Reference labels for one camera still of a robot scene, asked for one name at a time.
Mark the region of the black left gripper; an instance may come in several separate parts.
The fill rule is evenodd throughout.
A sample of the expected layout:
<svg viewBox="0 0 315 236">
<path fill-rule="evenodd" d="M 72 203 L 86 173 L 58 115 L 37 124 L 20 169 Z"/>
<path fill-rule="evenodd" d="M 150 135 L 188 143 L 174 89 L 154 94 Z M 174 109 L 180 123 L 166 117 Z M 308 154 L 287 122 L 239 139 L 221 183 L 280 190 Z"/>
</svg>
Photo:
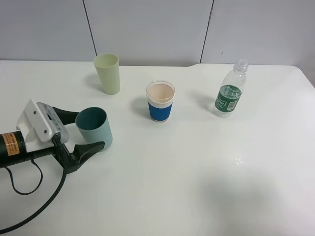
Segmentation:
<svg viewBox="0 0 315 236">
<path fill-rule="evenodd" d="M 65 111 L 53 107 L 63 125 L 75 123 L 79 112 Z M 27 153 L 23 157 L 23 161 L 37 159 L 44 156 L 52 155 L 60 165 L 68 165 L 70 163 L 70 173 L 77 171 L 87 160 L 93 155 L 104 149 L 105 142 L 100 141 L 92 144 L 75 145 L 73 152 L 70 154 L 65 145 L 49 147 Z"/>
</svg>

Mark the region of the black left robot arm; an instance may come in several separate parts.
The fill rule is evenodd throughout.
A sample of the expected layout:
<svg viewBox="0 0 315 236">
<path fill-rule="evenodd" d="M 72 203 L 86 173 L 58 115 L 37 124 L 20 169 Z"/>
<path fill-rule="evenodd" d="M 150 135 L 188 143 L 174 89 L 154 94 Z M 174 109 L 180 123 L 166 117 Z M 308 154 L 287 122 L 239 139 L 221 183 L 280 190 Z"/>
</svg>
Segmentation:
<svg viewBox="0 0 315 236">
<path fill-rule="evenodd" d="M 45 103 L 30 103 L 18 119 L 16 131 L 0 136 L 0 166 L 2 168 L 52 155 L 70 174 L 77 171 L 90 157 L 100 152 L 103 141 L 75 145 L 69 152 L 67 124 L 75 122 L 77 112 L 51 107 Z"/>
</svg>

